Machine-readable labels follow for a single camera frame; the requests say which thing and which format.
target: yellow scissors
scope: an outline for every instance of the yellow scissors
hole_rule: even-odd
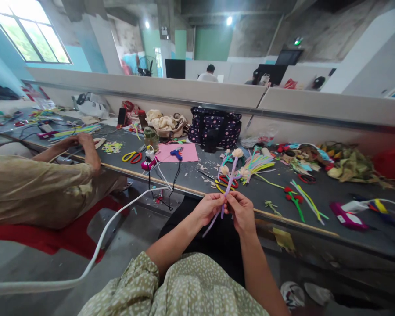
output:
[[[203,173],[205,176],[207,176],[208,178],[211,178],[212,180],[214,180],[216,188],[222,193],[225,194],[225,191],[223,189],[221,189],[220,186],[223,187],[228,187],[228,184],[224,183],[224,182],[219,182],[217,178],[211,176],[209,173],[203,172],[202,170],[198,170],[200,173]]]
[[[130,152],[130,153],[127,153],[127,154],[125,154],[124,156],[123,156],[123,158],[122,158],[122,160],[124,161],[124,162],[128,162],[133,156],[135,156],[135,157],[133,157],[133,159],[132,159],[132,161],[130,162],[131,164],[135,164],[135,163],[138,163],[139,161],[141,161],[142,160],[142,152],[143,152],[143,150],[145,149],[145,145],[143,145],[143,146],[141,146],[137,151],[132,151],[132,152]]]

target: green wall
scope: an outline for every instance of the green wall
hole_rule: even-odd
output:
[[[156,47],[161,47],[161,40],[159,38],[159,30],[145,29],[142,30],[142,40],[144,42],[145,54],[155,58]]]
[[[186,59],[186,30],[175,31],[176,59]]]
[[[233,28],[219,25],[196,28],[195,60],[227,61]]]

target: pink paper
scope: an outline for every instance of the pink paper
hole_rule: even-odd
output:
[[[170,152],[173,150],[183,147],[182,151],[182,162],[193,162],[198,161],[198,152],[196,151],[195,144],[159,144],[159,152],[155,155],[160,162],[178,162],[176,156],[172,156]]]

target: red stool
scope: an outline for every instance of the red stool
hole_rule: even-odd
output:
[[[49,255],[54,255],[60,248],[63,248],[91,260],[97,244],[86,233],[90,221],[103,208],[118,211],[122,207],[123,205],[106,196],[72,224],[61,230],[29,225],[0,225],[0,240],[16,241]],[[129,209],[124,209],[121,214],[129,215]],[[104,251],[100,250],[95,262],[101,261],[103,256]]]

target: beige bag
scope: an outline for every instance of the beige bag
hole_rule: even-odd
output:
[[[186,135],[186,130],[188,130],[188,123],[187,119],[178,113],[174,113],[174,116],[171,116],[174,121],[177,122],[176,128],[173,130],[162,130],[162,129],[157,129],[154,127],[157,135],[162,138],[179,138],[183,137]]]

